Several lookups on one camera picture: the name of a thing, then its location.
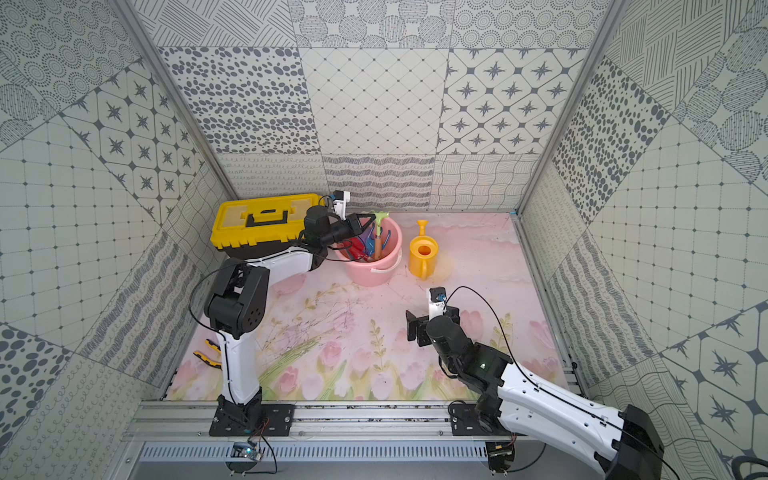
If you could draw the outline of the red shovel wooden handle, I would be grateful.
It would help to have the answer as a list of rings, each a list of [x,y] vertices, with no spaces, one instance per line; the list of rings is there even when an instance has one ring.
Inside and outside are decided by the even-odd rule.
[[[342,244],[342,250],[350,260],[358,262],[369,262],[372,260],[366,243],[358,237],[345,241]]]

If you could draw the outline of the green rake wooden handle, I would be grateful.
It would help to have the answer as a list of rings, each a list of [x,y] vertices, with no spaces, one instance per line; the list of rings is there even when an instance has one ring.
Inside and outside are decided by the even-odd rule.
[[[382,235],[382,222],[389,216],[388,212],[376,212],[374,214],[374,226],[371,234],[366,242],[366,252],[369,254],[369,259],[377,261],[382,257],[383,241]]]

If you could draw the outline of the pink plastic bucket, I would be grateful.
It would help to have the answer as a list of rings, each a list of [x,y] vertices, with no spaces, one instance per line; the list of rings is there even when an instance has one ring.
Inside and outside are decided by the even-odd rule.
[[[366,243],[373,226],[370,226],[357,237]],[[334,250],[334,253],[342,260],[342,265],[354,283],[363,287],[376,287],[387,283],[396,273],[403,258],[403,235],[399,225],[390,217],[385,218],[382,222],[382,241],[386,238],[388,230],[392,231],[390,242],[387,248],[382,250],[382,257],[377,261],[358,262],[350,260],[342,250],[342,244],[345,241],[337,245],[337,250]]]

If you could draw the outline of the yellow watering can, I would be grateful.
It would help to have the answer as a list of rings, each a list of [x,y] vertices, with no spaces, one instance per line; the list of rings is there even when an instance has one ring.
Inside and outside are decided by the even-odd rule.
[[[409,272],[420,280],[426,280],[434,274],[439,246],[437,241],[426,232],[428,221],[417,221],[419,231],[409,244]]]

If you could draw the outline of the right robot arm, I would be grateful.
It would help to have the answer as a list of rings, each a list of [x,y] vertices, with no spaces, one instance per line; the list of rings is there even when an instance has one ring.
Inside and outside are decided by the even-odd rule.
[[[602,405],[543,379],[510,355],[471,340],[457,314],[454,307],[433,316],[407,312],[407,338],[433,346],[448,377],[478,394],[475,412],[483,430],[532,437],[606,479],[660,478],[664,447],[645,411]]]

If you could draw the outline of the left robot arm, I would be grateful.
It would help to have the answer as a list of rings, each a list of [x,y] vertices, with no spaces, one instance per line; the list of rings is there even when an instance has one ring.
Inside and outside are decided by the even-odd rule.
[[[219,340],[223,387],[218,410],[246,430],[262,417],[255,331],[271,286],[317,269],[330,247],[373,227],[372,214],[339,214],[322,198],[228,202],[217,214],[214,246],[228,257],[203,302]]]

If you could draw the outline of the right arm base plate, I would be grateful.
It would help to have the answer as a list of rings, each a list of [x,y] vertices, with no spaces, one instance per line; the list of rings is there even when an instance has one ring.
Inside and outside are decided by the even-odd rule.
[[[513,432],[502,424],[500,408],[453,401],[448,404],[447,412],[452,435],[456,437],[474,436],[507,440],[515,436],[527,437],[527,434]]]

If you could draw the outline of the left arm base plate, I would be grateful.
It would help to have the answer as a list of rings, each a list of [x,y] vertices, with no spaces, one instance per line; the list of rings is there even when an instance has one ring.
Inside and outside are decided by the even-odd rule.
[[[237,406],[224,401],[215,411],[211,437],[245,437],[263,435],[287,437],[290,434],[294,404],[258,403]]]

